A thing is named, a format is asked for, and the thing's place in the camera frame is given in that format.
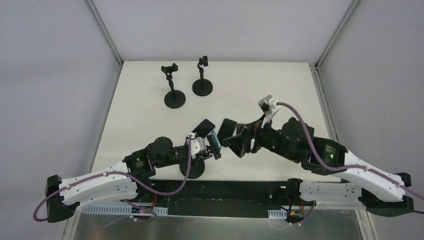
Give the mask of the blue phone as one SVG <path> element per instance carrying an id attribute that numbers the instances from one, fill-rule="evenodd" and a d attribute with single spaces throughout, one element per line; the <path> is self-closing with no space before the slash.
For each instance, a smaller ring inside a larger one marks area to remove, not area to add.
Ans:
<path id="1" fill-rule="evenodd" d="M 218 139 L 218 136 L 214 130 L 210 132 L 207 136 L 208 143 L 210 145 L 211 152 L 215 160 L 218 160 L 222 157 L 221 155 L 221 144 Z"/>

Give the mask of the black phone stand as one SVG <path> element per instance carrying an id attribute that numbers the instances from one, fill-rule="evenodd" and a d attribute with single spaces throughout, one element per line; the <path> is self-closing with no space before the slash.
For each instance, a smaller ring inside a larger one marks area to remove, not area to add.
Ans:
<path id="1" fill-rule="evenodd" d="M 195 95 L 200 97 L 208 96 L 213 91 L 213 84 L 210 80 L 204 78 L 204 67 L 207 67 L 209 65 L 208 63 L 208 56 L 204 55 L 199 58 L 197 63 L 197 68 L 199 70 L 199 79 L 197 79 L 192 84 L 192 91 Z"/>
<path id="2" fill-rule="evenodd" d="M 186 102 L 185 94 L 180 90 L 175 90 L 172 73 L 177 72 L 179 67 L 176 63 L 170 66 L 162 66 L 161 71 L 166 75 L 166 80 L 170 87 L 170 91 L 164 97 L 164 103 L 168 108 L 178 109 Z"/>
<path id="3" fill-rule="evenodd" d="M 188 157 L 183 157 L 179 161 L 179 171 L 183 176 L 187 174 L 188 167 Z M 196 157 L 191 160 L 190 169 L 188 178 L 189 179 L 198 179 L 205 172 L 206 165 L 204 159 L 201 157 Z"/>

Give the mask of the blue-cased phone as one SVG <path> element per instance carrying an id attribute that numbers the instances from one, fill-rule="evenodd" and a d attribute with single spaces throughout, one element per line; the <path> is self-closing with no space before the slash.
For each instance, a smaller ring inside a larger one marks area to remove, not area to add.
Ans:
<path id="1" fill-rule="evenodd" d="M 195 133 L 197 137 L 205 139 L 212 131 L 214 131 L 216 125 L 208 119 L 204 119 L 198 126 L 192 130 L 192 133 Z"/>

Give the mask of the silver phone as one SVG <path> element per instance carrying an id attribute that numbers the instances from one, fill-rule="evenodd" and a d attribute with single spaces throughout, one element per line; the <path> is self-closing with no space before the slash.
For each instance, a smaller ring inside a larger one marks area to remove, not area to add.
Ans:
<path id="1" fill-rule="evenodd" d="M 217 134 L 218 140 L 222 142 L 224 139 L 232 137 L 236 130 L 237 124 L 238 123 L 236 121 L 225 118 L 222 121 Z"/>

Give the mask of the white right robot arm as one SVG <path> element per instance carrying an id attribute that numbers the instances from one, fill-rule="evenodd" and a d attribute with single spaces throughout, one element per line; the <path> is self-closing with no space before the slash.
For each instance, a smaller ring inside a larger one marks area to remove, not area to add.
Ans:
<path id="1" fill-rule="evenodd" d="M 294 117 L 278 130 L 264 118 L 239 123 L 229 133 L 219 133 L 218 138 L 239 158 L 266 149 L 313 174 L 340 179 L 340 182 L 288 179 L 283 196 L 290 205 L 299 202 L 359 205 L 381 217 L 397 217 L 415 210 L 413 199 L 406 194 L 412 183 L 408 173 L 380 170 L 342 144 L 314 136 L 312 127 Z"/>

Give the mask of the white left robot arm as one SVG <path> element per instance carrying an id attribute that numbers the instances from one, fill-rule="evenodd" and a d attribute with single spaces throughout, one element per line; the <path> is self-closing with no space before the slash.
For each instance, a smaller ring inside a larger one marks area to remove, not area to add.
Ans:
<path id="1" fill-rule="evenodd" d="M 132 200 L 147 202 L 153 193 L 171 196 L 180 192 L 188 179 L 196 179 L 204 172 L 204 161 L 221 157 L 221 143 L 216 137 L 186 137 L 181 146 L 174 146 L 168 137 L 158 137 L 145 148 L 124 157 L 123 160 L 104 169 L 72 178 L 52 175 L 47 178 L 45 199 L 48 223 L 57 223 L 72 217 L 76 212 L 96 204 Z M 150 177 L 157 168 L 179 165 L 184 179 L 180 186 L 170 192 L 155 190 Z"/>

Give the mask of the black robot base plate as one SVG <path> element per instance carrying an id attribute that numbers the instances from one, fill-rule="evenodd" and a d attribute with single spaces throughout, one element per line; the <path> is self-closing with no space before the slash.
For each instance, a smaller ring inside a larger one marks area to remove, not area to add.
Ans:
<path id="1" fill-rule="evenodd" d="M 284 181 L 189 180 L 178 193 L 163 196 L 141 186 L 134 203 L 168 209 L 171 216 L 267 218 L 269 210 L 296 207 L 301 201 L 286 193 Z"/>

